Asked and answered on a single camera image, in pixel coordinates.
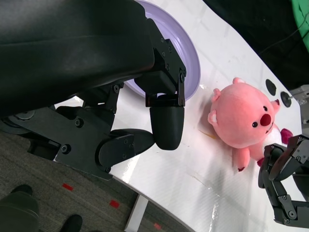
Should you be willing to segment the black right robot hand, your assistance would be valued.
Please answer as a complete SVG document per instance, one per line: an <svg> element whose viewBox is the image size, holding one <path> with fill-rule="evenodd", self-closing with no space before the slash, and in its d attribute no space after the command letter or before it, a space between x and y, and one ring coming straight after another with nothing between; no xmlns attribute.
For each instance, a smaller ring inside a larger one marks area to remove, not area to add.
<svg viewBox="0 0 309 232"><path fill-rule="evenodd" d="M285 190L282 180L292 176L304 197L294 201ZM289 138L287 147L267 145L258 176L258 186L266 190L276 223L309 227L309 136L301 134Z"/></svg>

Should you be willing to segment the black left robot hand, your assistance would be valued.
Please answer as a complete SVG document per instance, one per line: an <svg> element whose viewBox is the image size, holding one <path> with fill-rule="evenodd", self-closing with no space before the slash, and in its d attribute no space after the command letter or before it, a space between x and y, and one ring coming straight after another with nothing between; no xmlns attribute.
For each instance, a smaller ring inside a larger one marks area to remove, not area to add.
<svg viewBox="0 0 309 232"><path fill-rule="evenodd" d="M186 67L134 0L3 0L0 129L29 153L106 180L157 145L175 150ZM151 131L113 130L127 80L145 92Z"/></svg>

